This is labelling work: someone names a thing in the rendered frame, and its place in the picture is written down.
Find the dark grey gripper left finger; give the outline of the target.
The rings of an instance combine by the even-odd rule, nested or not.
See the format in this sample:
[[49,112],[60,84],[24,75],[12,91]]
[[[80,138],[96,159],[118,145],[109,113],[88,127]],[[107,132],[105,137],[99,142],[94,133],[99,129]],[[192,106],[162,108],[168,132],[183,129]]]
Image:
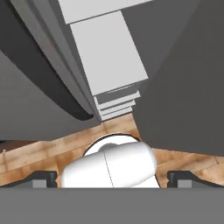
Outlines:
[[57,188],[57,177],[58,173],[56,171],[34,171],[23,179],[0,185],[0,188]]

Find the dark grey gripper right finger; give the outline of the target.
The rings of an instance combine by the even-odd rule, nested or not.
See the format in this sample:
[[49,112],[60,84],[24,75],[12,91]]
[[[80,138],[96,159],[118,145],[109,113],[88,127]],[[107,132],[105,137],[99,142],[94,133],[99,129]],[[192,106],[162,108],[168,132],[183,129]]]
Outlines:
[[198,178],[190,171],[168,171],[168,188],[206,188],[221,187],[221,185]]

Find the white round cylinder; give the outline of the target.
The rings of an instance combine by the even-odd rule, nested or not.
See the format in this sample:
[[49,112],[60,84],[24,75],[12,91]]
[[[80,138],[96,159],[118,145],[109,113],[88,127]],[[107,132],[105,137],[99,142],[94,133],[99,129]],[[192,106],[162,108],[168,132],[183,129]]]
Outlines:
[[62,188],[159,188],[151,147],[127,134],[94,141],[83,156],[65,166]]

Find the grey fridge door, dark gasket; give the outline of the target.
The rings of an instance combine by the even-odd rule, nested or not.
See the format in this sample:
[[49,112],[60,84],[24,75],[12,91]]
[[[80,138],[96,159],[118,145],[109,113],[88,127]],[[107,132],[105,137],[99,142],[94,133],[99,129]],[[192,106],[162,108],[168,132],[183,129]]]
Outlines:
[[0,141],[53,140],[101,123],[33,0],[0,0]]

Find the large white fridge door shelf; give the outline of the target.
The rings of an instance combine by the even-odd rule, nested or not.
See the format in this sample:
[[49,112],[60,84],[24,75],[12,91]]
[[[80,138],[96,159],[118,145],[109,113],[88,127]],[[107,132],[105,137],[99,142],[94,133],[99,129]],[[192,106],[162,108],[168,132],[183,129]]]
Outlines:
[[72,24],[71,30],[92,95],[148,78],[120,11]]

